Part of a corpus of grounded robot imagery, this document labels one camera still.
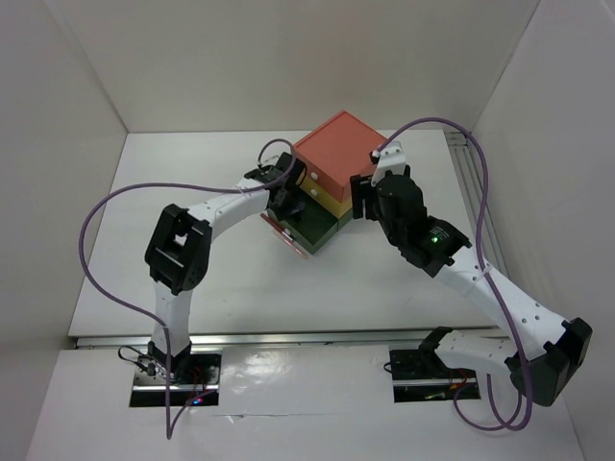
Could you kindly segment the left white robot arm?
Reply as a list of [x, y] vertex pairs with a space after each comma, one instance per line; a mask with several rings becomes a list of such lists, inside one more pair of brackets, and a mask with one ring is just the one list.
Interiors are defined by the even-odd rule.
[[155, 288], [155, 326], [148, 353], [155, 370], [169, 383], [189, 372], [191, 341], [189, 314], [193, 290], [209, 268], [211, 245], [223, 232], [244, 219], [274, 211], [299, 211], [299, 184], [306, 165], [283, 153], [273, 165], [247, 172], [234, 188], [195, 206], [166, 206], [145, 252]]

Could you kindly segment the yellow drawer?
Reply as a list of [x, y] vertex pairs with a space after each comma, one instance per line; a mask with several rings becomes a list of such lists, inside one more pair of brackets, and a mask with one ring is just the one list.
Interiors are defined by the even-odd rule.
[[336, 182], [323, 172], [309, 168], [301, 188], [336, 218], [341, 218], [352, 208], [350, 184]]

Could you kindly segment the aluminium rail right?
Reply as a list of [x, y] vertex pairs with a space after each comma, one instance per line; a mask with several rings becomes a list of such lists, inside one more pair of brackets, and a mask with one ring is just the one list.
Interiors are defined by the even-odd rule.
[[[476, 231], [483, 192], [482, 168], [480, 157], [474, 146], [461, 132], [445, 132], [446, 142], [452, 158], [462, 198], [470, 216], [472, 231]], [[485, 259], [501, 273], [508, 275], [501, 246], [491, 219], [489, 208], [484, 212], [482, 232], [482, 251]]]

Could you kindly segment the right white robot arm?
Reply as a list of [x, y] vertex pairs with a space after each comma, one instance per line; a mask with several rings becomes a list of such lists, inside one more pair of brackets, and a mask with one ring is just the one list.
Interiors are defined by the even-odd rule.
[[407, 174], [378, 183], [350, 179], [353, 216], [380, 223], [403, 259], [454, 289], [506, 334], [496, 341], [453, 328], [436, 328], [423, 342], [419, 364], [429, 376], [462, 368], [508, 375], [513, 386], [540, 406], [552, 405], [582, 365], [593, 329], [567, 320], [534, 300], [488, 263], [480, 263], [469, 238], [430, 216], [423, 192]]

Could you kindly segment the three-drawer organizer box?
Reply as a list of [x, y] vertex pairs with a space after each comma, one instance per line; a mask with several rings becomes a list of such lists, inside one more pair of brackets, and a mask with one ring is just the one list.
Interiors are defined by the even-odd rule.
[[367, 124], [342, 110], [294, 143], [294, 150], [307, 171], [301, 190], [307, 194], [301, 220], [313, 223], [323, 218], [339, 225], [352, 215], [350, 178], [368, 176], [375, 165], [370, 153], [385, 137]]

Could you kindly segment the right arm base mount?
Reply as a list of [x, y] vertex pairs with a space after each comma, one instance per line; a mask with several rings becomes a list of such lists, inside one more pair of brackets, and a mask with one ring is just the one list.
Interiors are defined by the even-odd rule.
[[423, 362], [418, 350], [390, 350], [382, 366], [392, 378], [395, 403], [479, 400], [480, 388], [474, 371], [450, 369]]

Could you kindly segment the aluminium rail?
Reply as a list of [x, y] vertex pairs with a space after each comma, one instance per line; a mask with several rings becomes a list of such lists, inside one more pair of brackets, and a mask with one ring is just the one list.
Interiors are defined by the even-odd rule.
[[[432, 332], [431, 328], [365, 329], [295, 331], [273, 333], [219, 333], [196, 334], [190, 337], [194, 348], [224, 348], [231, 346], [306, 346], [393, 344], [420, 342]], [[119, 346], [145, 348], [148, 336], [82, 336], [76, 339], [77, 349], [105, 349]]]
[[[452, 158], [462, 198], [470, 216], [472, 231], [476, 231], [483, 192], [482, 168], [480, 157], [474, 146], [461, 132], [445, 132], [446, 142]], [[501, 273], [508, 275], [501, 246], [491, 219], [489, 208], [484, 212], [482, 232], [482, 251], [485, 259]]]

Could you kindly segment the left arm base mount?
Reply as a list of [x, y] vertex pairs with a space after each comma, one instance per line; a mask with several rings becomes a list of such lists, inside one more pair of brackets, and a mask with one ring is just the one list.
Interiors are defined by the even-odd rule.
[[[166, 371], [150, 355], [133, 346], [122, 346], [118, 358], [134, 366], [130, 397], [132, 408], [165, 406]], [[221, 352], [197, 352], [170, 378], [170, 405], [217, 406], [221, 375]]]

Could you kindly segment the red top drawer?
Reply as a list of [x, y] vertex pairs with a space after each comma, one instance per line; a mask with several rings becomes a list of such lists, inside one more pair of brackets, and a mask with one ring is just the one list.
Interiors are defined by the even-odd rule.
[[354, 175], [373, 173], [375, 164], [370, 154], [384, 141], [383, 135], [342, 110], [293, 147], [307, 170], [323, 172], [339, 183], [350, 183]]

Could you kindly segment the aluminium rail front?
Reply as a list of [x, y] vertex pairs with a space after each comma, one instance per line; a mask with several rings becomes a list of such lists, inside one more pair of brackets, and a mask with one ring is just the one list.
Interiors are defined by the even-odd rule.
[[[219, 333], [196, 334], [190, 337], [194, 348], [224, 348], [231, 346], [306, 346], [393, 344], [420, 342], [432, 332], [431, 328], [365, 329], [295, 331], [273, 333]], [[145, 348], [148, 336], [82, 336], [76, 339], [77, 349], [105, 349], [119, 346]]]

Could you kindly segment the green bottom drawer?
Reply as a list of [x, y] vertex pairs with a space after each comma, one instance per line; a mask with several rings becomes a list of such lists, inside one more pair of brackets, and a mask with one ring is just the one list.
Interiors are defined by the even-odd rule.
[[340, 220], [299, 189], [282, 206], [267, 209], [267, 214], [308, 254], [315, 255], [339, 230]]

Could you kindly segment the pink lip liner pencil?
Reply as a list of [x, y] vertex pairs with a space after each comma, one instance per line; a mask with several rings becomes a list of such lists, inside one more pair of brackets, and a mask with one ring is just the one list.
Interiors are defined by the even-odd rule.
[[261, 213], [260, 218], [265, 221], [273, 230], [273, 233], [289, 248], [291, 248], [300, 258], [307, 260], [308, 255], [295, 243], [294, 238], [285, 229], [270, 218], [267, 214]]

